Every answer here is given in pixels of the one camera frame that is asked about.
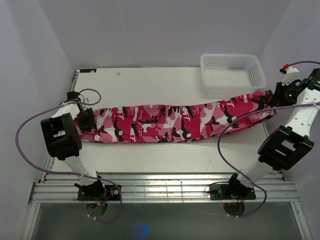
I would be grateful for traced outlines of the pink camouflage trousers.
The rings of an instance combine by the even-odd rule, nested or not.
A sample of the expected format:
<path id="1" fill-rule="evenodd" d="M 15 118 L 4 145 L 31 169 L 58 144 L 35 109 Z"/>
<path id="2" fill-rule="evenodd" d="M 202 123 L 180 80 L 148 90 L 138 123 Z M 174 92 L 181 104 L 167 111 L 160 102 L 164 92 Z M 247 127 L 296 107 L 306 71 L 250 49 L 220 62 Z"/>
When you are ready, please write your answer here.
<path id="1" fill-rule="evenodd" d="M 81 130 L 84 142 L 149 144 L 200 141 L 244 131 L 276 115 L 271 90 L 198 105 L 138 105 L 93 111 L 96 128 Z"/>

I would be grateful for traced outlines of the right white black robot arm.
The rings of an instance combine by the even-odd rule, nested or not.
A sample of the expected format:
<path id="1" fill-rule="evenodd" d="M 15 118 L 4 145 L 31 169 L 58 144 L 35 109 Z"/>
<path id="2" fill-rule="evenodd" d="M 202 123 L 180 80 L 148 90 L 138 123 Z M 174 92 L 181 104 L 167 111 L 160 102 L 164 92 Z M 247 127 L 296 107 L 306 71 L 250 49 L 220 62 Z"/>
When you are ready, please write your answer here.
<path id="1" fill-rule="evenodd" d="M 298 74 L 294 67 L 285 69 L 282 82 L 276 89 L 272 107 L 296 106 L 285 125 L 277 128 L 262 143 L 258 158 L 241 173 L 234 173 L 225 187 L 232 199 L 245 198 L 254 184 L 272 171 L 289 170 L 314 147 L 309 139 L 312 123 L 320 110 L 320 70 L 315 68 L 308 78 L 294 79 Z"/>

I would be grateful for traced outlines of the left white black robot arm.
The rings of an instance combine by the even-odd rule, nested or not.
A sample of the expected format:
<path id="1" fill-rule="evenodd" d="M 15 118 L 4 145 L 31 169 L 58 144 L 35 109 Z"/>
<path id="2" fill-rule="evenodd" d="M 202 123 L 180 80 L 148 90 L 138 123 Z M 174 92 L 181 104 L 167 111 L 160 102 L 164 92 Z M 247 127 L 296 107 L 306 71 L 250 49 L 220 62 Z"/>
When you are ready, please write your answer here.
<path id="1" fill-rule="evenodd" d="M 106 187 L 98 179 L 97 172 L 81 158 L 80 131 L 97 129 L 92 108 L 81 104 L 80 93 L 70 91 L 67 101 L 51 117 L 40 122 L 49 155 L 65 163 L 79 180 L 75 186 L 90 198 L 100 200 L 106 195 Z"/>

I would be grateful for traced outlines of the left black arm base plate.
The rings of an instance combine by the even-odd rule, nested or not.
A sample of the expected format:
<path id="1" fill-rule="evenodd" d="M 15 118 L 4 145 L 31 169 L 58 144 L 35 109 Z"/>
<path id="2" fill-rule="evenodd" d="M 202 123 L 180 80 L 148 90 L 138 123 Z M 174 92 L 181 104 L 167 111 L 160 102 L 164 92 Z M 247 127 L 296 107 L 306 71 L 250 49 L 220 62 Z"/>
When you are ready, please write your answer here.
<path id="1" fill-rule="evenodd" d="M 76 199 L 78 201 L 119 201 L 120 191 L 114 185 L 104 185 L 105 191 L 102 197 L 92 197 L 85 195 L 81 190 L 78 191 Z"/>

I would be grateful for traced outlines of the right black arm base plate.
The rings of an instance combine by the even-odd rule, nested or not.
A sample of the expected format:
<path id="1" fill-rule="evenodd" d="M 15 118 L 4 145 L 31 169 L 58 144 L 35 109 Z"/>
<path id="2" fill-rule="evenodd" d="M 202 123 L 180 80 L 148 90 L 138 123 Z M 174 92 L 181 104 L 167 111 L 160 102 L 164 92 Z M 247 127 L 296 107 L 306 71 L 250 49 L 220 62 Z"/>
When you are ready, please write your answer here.
<path id="1" fill-rule="evenodd" d="M 209 185 L 208 193 L 210 194 L 211 200 L 255 200 L 256 194 L 252 189 L 247 195 L 242 193 L 232 193 L 228 189 L 227 183 L 218 182 L 217 184 Z"/>

